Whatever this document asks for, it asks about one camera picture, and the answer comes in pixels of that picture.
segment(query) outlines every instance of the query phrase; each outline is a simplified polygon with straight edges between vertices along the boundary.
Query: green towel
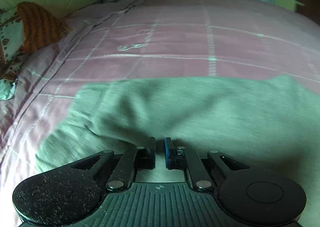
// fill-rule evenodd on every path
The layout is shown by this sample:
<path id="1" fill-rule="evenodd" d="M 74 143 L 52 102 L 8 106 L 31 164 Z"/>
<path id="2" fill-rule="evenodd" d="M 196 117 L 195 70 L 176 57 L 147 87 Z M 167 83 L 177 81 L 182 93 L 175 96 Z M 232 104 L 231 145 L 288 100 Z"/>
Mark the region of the green towel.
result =
<path id="1" fill-rule="evenodd" d="M 105 149 L 171 137 L 279 172 L 307 193 L 300 224 L 320 223 L 320 98 L 290 77 L 161 78 L 89 84 L 36 156 L 46 171 Z"/>

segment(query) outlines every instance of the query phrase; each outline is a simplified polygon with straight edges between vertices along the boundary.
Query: screw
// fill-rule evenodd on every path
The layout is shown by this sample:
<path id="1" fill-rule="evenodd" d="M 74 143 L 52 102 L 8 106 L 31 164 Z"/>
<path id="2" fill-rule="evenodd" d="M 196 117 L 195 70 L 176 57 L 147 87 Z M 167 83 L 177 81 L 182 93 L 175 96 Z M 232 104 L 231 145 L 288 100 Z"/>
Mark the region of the screw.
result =
<path id="1" fill-rule="evenodd" d="M 204 189 L 207 189 L 211 186 L 212 184 L 207 181 L 207 180 L 201 180 L 201 181 L 198 181 L 196 182 L 196 186 L 200 189 L 200 190 L 204 190 Z"/>
<path id="2" fill-rule="evenodd" d="M 124 183 L 119 180 L 113 180 L 108 183 L 108 186 L 110 187 L 111 190 L 119 189 L 119 188 L 123 187 L 123 185 L 124 185 Z"/>
<path id="3" fill-rule="evenodd" d="M 177 147 L 177 154 L 178 155 L 183 155 L 184 149 L 185 149 L 185 147 L 183 147 L 183 146 Z"/>

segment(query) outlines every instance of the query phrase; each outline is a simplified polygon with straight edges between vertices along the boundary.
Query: round black disc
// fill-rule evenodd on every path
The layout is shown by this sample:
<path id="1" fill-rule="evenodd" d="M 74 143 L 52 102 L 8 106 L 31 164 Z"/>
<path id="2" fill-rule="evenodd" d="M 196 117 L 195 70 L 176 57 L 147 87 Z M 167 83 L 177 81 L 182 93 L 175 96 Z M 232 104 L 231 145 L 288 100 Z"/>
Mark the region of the round black disc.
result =
<path id="1" fill-rule="evenodd" d="M 219 191 L 221 205 L 249 224 L 281 225 L 300 216 L 306 195 L 294 181 L 262 169 L 234 171 Z"/>
<path id="2" fill-rule="evenodd" d="M 35 175 L 21 182 L 12 201 L 31 224 L 75 222 L 88 215 L 100 199 L 100 188 L 85 170 L 65 168 Z"/>

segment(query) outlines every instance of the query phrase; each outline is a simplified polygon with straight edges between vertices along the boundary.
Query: patterned pillowcase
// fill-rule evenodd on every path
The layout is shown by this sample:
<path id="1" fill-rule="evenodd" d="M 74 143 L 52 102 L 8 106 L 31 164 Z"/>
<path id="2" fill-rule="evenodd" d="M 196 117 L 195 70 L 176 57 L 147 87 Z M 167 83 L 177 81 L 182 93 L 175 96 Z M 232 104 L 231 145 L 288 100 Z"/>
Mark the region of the patterned pillowcase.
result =
<path id="1" fill-rule="evenodd" d="M 29 54 L 58 42 L 70 31 L 35 3 L 21 2 L 0 15 L 0 100 L 12 98 L 15 80 Z"/>

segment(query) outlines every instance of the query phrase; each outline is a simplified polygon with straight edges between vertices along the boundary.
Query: bed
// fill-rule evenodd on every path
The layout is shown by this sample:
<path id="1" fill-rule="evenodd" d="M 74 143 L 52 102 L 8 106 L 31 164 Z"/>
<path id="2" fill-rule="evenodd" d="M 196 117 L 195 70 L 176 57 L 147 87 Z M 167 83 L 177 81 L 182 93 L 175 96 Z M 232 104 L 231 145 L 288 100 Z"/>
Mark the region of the bed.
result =
<path id="1" fill-rule="evenodd" d="M 256 0 L 122 0 L 76 11 L 73 31 L 33 54 L 15 97 L 0 102 L 1 218 L 20 220 L 15 186 L 37 174 L 35 150 L 91 82 L 221 76 L 267 80 L 290 75 L 320 94 L 320 27 Z"/>

